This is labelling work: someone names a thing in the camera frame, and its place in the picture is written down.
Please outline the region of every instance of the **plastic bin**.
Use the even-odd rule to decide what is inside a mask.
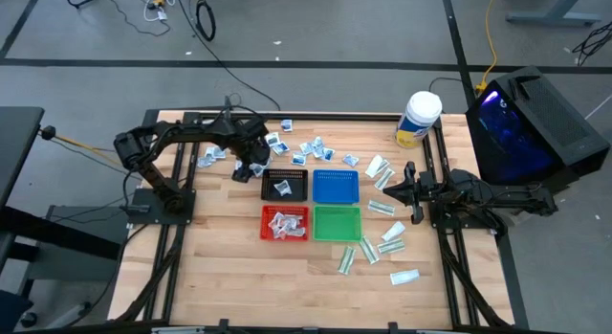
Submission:
[[[275,184],[287,180],[291,194],[280,196]],[[265,169],[261,181],[261,200],[267,201],[306,201],[308,199],[308,170]]]
[[[295,214],[295,215],[303,215],[304,218],[299,222],[298,228],[306,228],[306,234],[302,237],[297,236],[286,236],[285,239],[274,239],[274,233],[272,228],[268,226],[277,212],[281,212],[283,214]],[[273,240],[273,241],[307,241],[309,232],[308,232],[308,208],[305,206],[277,206],[277,205],[265,205],[261,212],[261,228],[259,230],[259,238],[264,240]]]
[[[313,238],[321,241],[359,242],[361,209],[353,206],[315,206]]]
[[[315,170],[313,200],[319,204],[359,203],[359,173],[355,170]]]

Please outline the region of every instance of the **black computer case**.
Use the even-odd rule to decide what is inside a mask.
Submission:
[[[610,143],[536,67],[492,81],[466,113],[480,176],[559,191],[600,169]]]

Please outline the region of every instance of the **gray floor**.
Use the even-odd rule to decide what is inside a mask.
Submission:
[[[143,30],[143,3],[117,0]],[[208,0],[218,22],[210,47],[224,60],[394,61],[455,64],[442,0]],[[452,0],[469,64],[488,65],[484,33],[489,0]],[[577,11],[612,19],[612,0],[582,0]],[[28,0],[0,0],[0,41]],[[495,0],[492,36],[501,65],[573,66],[573,48],[585,29],[511,25],[507,11],[543,9],[554,0]],[[211,60],[192,37],[178,6],[167,9],[172,31],[155,38],[123,24],[109,0],[80,11],[65,0],[39,0],[12,45],[9,58]],[[612,66],[612,44],[587,62]],[[273,96],[285,110],[398,112],[415,91],[454,72],[397,70],[236,69],[238,77]],[[481,74],[471,74],[478,83]],[[612,75],[548,76],[583,115],[612,94]],[[462,85],[440,81],[434,91],[450,113],[467,109]],[[110,147],[118,132],[138,125],[145,109],[219,105],[238,92],[257,110],[273,105],[222,69],[0,66],[2,105],[38,105],[43,124],[90,145]],[[612,141],[612,103],[589,122]],[[605,195],[612,162],[557,197],[561,211],[529,218],[511,229],[514,257],[531,328],[602,333],[612,327],[612,197]],[[36,141],[10,204],[42,215],[51,204],[99,205],[120,197],[121,175],[60,146]],[[19,287],[25,266],[13,263],[0,288]],[[41,324],[75,303],[96,298],[100,282],[41,281],[32,300]],[[105,297],[83,323],[105,319]]]

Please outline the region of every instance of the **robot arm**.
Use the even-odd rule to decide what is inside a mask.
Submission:
[[[453,169],[444,183],[435,183],[431,171],[420,172],[419,180],[415,179],[415,173],[414,163],[408,162],[404,181],[383,190],[405,206],[412,206],[412,224],[423,220],[421,201],[455,209],[522,209],[539,215],[551,215],[557,210],[553,195],[541,185],[492,186],[462,169]]]
[[[157,122],[120,133],[114,141],[115,150],[126,169],[138,172],[153,187],[167,211],[180,212],[184,200],[177,182],[164,177],[153,164],[168,145],[211,142],[222,149],[229,148],[242,161],[242,166],[234,171],[231,179],[243,183],[251,178],[251,163],[265,165],[268,162],[270,148],[265,141],[268,134],[266,119],[254,115],[245,122],[233,120],[228,109],[230,107],[224,108],[212,122]],[[153,136],[157,136],[157,140],[149,147],[145,138]]]

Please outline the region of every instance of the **green tray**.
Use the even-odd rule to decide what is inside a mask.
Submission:
[[[353,206],[315,206],[313,238],[322,241],[359,242],[361,209]]]

